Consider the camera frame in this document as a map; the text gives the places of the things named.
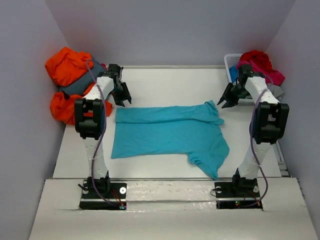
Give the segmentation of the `orange t shirt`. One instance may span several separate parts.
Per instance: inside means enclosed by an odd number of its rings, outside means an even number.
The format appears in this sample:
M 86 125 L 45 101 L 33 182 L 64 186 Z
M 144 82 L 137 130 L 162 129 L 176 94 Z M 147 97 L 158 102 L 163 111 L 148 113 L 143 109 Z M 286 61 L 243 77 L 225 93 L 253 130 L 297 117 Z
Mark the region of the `orange t shirt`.
M 44 67 L 53 83 L 58 87 L 58 91 L 50 102 L 50 111 L 55 120 L 66 125 L 75 124 L 75 100 L 88 94 L 94 83 L 89 85 L 83 95 L 66 95 L 64 92 L 59 92 L 59 87 L 69 86 L 87 72 L 94 78 L 91 72 L 94 63 L 102 65 L 90 53 L 77 52 L 67 46 L 46 61 Z

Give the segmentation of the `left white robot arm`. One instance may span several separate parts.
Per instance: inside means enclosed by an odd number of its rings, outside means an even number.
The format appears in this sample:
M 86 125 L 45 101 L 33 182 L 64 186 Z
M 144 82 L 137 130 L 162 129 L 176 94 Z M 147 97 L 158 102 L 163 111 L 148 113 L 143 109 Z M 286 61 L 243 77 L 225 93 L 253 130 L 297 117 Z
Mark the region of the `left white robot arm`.
M 106 99 L 112 96 L 117 106 L 132 102 L 125 82 L 122 81 L 123 67 L 109 64 L 108 68 L 93 77 L 94 85 L 82 98 L 74 102 L 75 130 L 85 145 L 89 174 L 82 186 L 87 193 L 105 199 L 110 194 L 111 182 L 103 150 L 103 138 L 107 130 Z

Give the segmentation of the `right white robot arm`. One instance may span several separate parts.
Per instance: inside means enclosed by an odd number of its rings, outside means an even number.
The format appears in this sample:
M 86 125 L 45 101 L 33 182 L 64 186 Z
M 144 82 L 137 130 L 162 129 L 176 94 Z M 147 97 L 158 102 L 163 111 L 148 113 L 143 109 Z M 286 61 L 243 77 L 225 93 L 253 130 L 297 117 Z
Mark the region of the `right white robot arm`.
M 229 83 L 219 100 L 223 108 L 231 108 L 242 95 L 249 93 L 255 103 L 249 125 L 250 146 L 232 181 L 222 186 L 221 197 L 231 194 L 240 198 L 252 193 L 258 186 L 258 173 L 267 152 L 285 133 L 290 107 L 273 95 L 266 79 L 251 64 L 242 64 L 236 84 Z

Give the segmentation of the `teal t shirt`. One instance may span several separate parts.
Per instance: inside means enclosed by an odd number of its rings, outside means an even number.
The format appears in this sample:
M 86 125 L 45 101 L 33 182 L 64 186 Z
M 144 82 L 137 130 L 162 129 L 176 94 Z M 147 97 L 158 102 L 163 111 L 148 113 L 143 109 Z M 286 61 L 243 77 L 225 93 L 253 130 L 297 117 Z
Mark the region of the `teal t shirt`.
M 120 108 L 111 158 L 185 154 L 191 164 L 218 180 L 230 152 L 221 130 L 224 123 L 211 100 L 193 106 Z

